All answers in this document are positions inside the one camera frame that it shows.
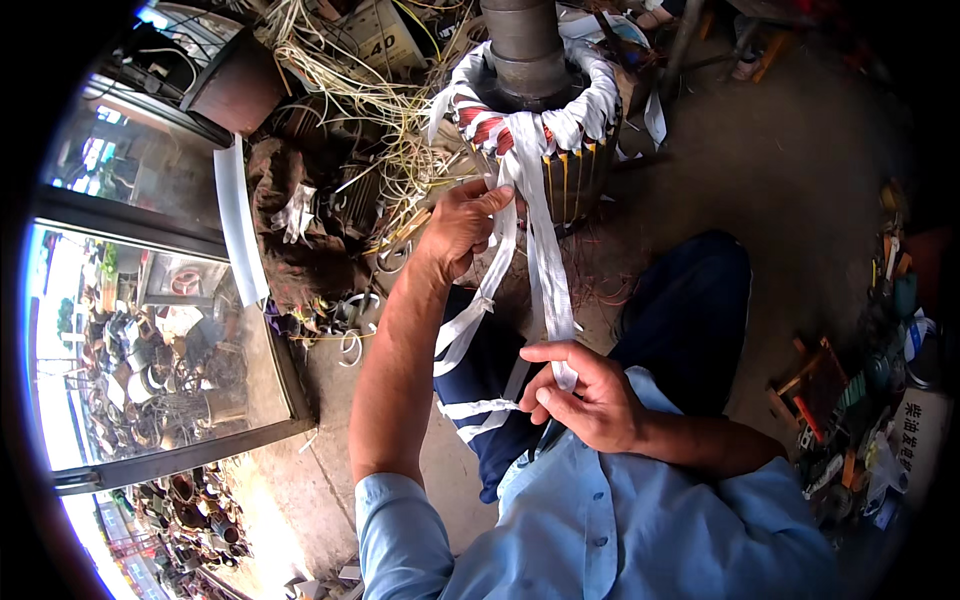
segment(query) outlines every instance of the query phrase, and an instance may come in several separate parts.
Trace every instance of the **glass window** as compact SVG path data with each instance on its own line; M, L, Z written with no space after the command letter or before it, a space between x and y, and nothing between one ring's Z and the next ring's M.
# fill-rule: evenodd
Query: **glass window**
M290 419L257 306L229 264L35 227L36 402L51 468Z
M221 228L213 177L217 146L196 133L88 88L53 148L44 183Z

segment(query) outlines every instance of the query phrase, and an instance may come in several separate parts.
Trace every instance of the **brown cloth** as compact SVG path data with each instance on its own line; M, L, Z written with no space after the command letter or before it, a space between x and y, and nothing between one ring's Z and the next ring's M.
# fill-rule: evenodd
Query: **brown cloth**
M297 308L308 314L314 298L338 300L353 289L353 261L344 242L326 235L319 219L314 218L303 235L313 248L302 240L284 244L283 229L270 229L271 217L287 205L304 175L303 156L280 139L268 137L251 149L247 190L253 231L271 298L284 315Z

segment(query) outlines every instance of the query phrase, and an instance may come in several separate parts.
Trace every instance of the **foot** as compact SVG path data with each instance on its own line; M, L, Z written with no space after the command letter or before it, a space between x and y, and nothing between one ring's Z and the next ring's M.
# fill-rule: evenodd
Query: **foot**
M759 68L759 60L754 60L753 62L744 62L741 60L736 64L736 68L733 70L733 78L739 82L746 82L754 76Z
M645 12L636 18L636 25L643 31L652 31L660 25L672 23L674 16L666 11L664 7L656 7L652 11Z

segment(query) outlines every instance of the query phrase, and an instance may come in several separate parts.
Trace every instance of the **yellow wire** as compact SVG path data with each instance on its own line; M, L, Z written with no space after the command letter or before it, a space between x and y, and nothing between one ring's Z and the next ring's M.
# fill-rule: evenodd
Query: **yellow wire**
M433 38L433 35L430 33L430 30L427 29L427 28L426 28L426 25L423 24L423 21L421 21L419 18L417 18L417 16L414 14L414 12L411 11L410 9L408 9L408 8L407 8L407 5L405 5L405 4L403 4L402 2L400 2L400 0L394 0L394 4L396 4L397 6L401 7L404 12L406 12L407 14L410 15L410 18L412 18L413 20L417 21L417 24L420 25L420 27L421 27L424 31L426 31L427 37L429 37L429 38L430 38L430 41L433 42L433 49L437 51L437 60L443 60L443 59L440 58L440 46L437 45L437 40Z
M433 9L434 11L452 11L453 9L459 9L464 6L464 2L467 0L460 0L457 4L452 7L435 7L432 4L422 4L421 2L416 2L416 0L407 0L410 4L415 4L419 7L424 7L425 9Z

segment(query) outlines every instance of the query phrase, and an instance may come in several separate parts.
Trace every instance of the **white glove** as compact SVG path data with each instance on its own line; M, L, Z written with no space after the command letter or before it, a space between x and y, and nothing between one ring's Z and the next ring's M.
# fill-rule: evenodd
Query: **white glove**
M313 198L316 191L317 188L315 187L309 187L299 183L297 189L294 190L293 196L290 198L290 202L270 218L270 229L272 231L286 228L283 232L284 244L296 244L297 239L303 237L307 227L310 225L310 220L313 219L313 215L306 212L306 210L307 207L310 206L310 199ZM305 237L303 237L303 242L307 246L310 246L310 243L306 241Z

